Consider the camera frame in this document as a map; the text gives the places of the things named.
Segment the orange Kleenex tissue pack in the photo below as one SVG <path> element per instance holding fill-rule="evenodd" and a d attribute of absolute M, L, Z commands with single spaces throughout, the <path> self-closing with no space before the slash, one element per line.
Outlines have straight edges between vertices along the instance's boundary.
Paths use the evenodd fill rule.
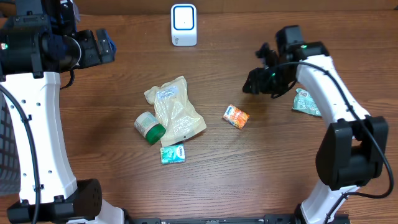
<path fill-rule="evenodd" d="M 238 129 L 243 129 L 246 125 L 249 115 L 233 105 L 229 105 L 223 115 L 223 119 Z"/>

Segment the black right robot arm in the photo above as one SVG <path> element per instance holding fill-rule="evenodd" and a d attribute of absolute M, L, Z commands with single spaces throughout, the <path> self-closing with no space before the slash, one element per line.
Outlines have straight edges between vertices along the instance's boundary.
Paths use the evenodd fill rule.
<path fill-rule="evenodd" d="M 315 164 L 319 180 L 310 196 L 291 215 L 266 215 L 266 223 L 348 223 L 338 209 L 360 188 L 392 173 L 385 150 L 388 123 L 371 116 L 352 96 L 321 42 L 307 43 L 299 26 L 286 26 L 275 39 L 277 49 L 263 44 L 256 52 L 263 66 L 249 72 L 243 92 L 278 98 L 296 83 L 312 96 L 326 124 Z"/>

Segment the small teal white packet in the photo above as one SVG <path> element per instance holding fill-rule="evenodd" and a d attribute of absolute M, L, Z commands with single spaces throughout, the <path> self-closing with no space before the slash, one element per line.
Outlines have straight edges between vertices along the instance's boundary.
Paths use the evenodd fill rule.
<path fill-rule="evenodd" d="M 185 149 L 183 144 L 176 144 L 160 148 L 161 164 L 168 165 L 183 163 L 186 161 Z"/>

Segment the teal tissue pack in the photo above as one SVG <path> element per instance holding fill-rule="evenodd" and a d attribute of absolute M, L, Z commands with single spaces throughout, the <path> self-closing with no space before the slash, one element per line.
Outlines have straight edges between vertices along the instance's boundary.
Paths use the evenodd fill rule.
<path fill-rule="evenodd" d="M 292 109 L 303 112 L 312 116 L 321 116 L 314 99 L 307 90 L 296 89 L 296 96 L 294 98 Z"/>

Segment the white bottle with green cap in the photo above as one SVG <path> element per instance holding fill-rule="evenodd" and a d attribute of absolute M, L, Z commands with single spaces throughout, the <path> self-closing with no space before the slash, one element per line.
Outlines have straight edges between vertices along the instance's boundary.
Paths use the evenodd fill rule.
<path fill-rule="evenodd" d="M 166 129 L 159 123 L 156 117 L 148 111 L 136 118 L 134 127 L 151 145 L 157 143 L 166 132 Z"/>

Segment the clear plastic pouch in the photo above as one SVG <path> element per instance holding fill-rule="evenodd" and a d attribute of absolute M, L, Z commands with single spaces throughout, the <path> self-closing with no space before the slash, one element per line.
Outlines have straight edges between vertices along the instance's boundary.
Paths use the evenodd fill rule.
<path fill-rule="evenodd" d="M 187 81 L 180 76 L 144 92 L 148 104 L 154 105 L 155 117 L 166 129 L 160 139 L 163 147 L 190 139 L 206 129 L 205 120 L 191 104 L 187 90 Z"/>

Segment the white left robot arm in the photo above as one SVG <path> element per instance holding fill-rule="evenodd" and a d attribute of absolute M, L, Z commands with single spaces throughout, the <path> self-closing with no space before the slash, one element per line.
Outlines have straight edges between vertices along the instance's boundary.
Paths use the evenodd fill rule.
<path fill-rule="evenodd" d="M 11 223 L 127 223 L 102 196 L 96 179 L 77 180 L 65 149 L 59 99 L 63 72 L 115 59 L 104 29 L 78 31 L 73 1 L 15 0 L 1 29 L 1 93 L 19 155 L 19 201 Z"/>

